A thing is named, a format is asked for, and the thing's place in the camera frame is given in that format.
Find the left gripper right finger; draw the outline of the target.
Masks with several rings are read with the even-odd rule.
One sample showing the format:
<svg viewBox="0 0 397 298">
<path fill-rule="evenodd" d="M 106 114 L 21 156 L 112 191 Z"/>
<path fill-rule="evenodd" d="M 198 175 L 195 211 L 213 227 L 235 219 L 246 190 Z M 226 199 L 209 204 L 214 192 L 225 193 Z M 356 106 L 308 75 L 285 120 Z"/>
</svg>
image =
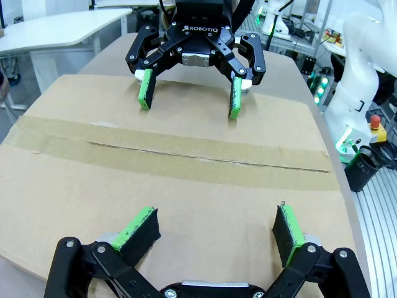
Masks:
<svg viewBox="0 0 397 298">
<path fill-rule="evenodd" d="M 277 206 L 272 232 L 283 270 L 264 297 L 296 297 L 306 282 L 324 297 L 370 297 L 355 253 L 346 247 L 331 253 L 306 240 L 291 206 Z"/>
</svg>

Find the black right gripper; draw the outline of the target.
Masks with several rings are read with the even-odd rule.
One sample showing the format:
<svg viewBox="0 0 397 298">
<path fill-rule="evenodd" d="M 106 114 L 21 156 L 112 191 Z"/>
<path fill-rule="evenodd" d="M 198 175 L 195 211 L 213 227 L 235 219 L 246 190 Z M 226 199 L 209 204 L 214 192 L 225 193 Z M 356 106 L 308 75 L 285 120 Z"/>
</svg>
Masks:
<svg viewBox="0 0 397 298">
<path fill-rule="evenodd" d="M 215 66 L 231 83 L 228 117 L 238 118 L 241 97 L 261 83 L 266 72 L 261 39 L 245 34 L 235 42 L 232 1 L 176 1 L 169 28 L 161 37 L 152 25 L 144 25 L 125 61 L 141 82 L 138 102 L 151 109 L 156 77 L 178 63 Z"/>
</svg>

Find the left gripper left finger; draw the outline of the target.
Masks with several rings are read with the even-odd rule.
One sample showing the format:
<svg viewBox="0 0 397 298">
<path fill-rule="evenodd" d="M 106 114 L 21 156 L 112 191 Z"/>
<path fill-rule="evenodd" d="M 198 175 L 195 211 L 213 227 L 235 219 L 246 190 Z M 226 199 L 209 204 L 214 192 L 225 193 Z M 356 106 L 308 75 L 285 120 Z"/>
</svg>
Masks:
<svg viewBox="0 0 397 298">
<path fill-rule="evenodd" d="M 136 265 L 160 238 L 158 211 L 145 207 L 113 242 L 83 245 L 76 237 L 57 243 L 45 297 L 87 297 L 89 285 L 104 281 L 117 297 L 161 297 Z"/>
</svg>

